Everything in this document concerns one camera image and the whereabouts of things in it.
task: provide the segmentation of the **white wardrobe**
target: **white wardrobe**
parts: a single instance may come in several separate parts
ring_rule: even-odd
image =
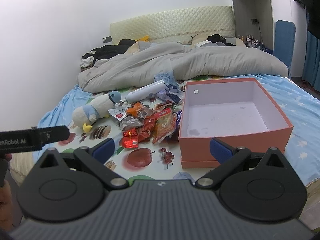
[[[307,44],[307,18],[304,7],[294,0],[233,0],[236,34],[260,37],[259,26],[251,19],[258,19],[263,43],[273,49],[277,20],[293,22],[296,37],[291,64],[291,76],[300,77],[304,67]]]

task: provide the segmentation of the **white cylindrical bottle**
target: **white cylindrical bottle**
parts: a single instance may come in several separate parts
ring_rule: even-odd
[[[138,102],[139,100],[145,99],[148,96],[155,95],[156,93],[160,92],[161,90],[166,89],[166,85],[162,80],[154,82],[150,85],[145,87],[139,88],[135,91],[130,92],[126,97],[125,100],[128,103]]]

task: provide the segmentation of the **triangular hole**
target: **triangular hole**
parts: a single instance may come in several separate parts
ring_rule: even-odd
[[[40,168],[48,168],[58,166],[58,162],[53,154],[48,154],[47,157],[42,162]]]
[[[282,164],[281,160],[279,159],[278,155],[273,153],[271,154],[270,159],[267,162],[267,166],[279,167],[283,168],[284,165]]]

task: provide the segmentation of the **blue sheet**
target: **blue sheet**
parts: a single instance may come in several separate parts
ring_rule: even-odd
[[[243,77],[256,78],[275,99],[294,125],[284,155],[304,185],[308,185],[313,180],[318,179],[320,177],[320,101],[287,78],[269,75],[245,75],[231,78]],[[73,90],[64,96],[53,111],[48,112],[40,120],[39,127],[68,125],[71,121],[73,110],[78,106],[84,105],[91,96],[90,93],[83,92],[78,86],[75,86]],[[50,145],[46,146],[42,151],[34,153],[35,162],[47,147],[50,147]],[[117,162],[116,158],[117,156],[113,157],[113,161]]]
[[[79,106],[83,106],[91,97],[91,93],[84,92],[79,85],[75,85],[75,87],[61,99],[59,104],[52,111],[47,112],[44,117],[42,117],[38,123],[38,127],[42,128],[59,125],[68,126],[72,121],[73,110]],[[41,157],[42,153],[47,148],[52,146],[53,144],[47,144],[41,151],[34,152],[34,162]]]

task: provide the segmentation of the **plush toy foot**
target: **plush toy foot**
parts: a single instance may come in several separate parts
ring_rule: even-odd
[[[92,129],[92,125],[86,125],[85,123],[83,124],[83,130],[84,132],[90,132],[90,130]]]

